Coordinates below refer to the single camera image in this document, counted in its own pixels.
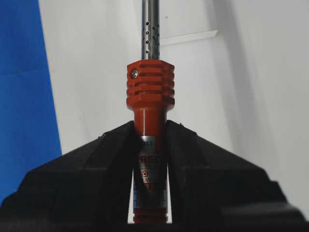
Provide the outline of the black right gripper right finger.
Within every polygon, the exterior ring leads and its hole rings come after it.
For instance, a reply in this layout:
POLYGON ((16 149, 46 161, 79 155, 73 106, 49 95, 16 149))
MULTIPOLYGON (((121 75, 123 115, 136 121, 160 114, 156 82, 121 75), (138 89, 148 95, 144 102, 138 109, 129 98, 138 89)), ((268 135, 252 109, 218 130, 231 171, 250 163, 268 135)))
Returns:
POLYGON ((264 169, 167 122, 172 222, 181 232, 306 232, 264 169))

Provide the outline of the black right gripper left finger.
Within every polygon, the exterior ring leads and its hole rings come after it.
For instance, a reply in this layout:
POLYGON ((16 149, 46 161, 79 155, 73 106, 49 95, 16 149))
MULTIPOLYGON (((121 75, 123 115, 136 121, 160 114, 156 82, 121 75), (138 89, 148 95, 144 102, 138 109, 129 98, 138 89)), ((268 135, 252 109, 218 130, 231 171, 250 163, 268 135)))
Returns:
POLYGON ((133 122, 29 171, 0 207, 3 232, 113 232, 127 223, 133 122))

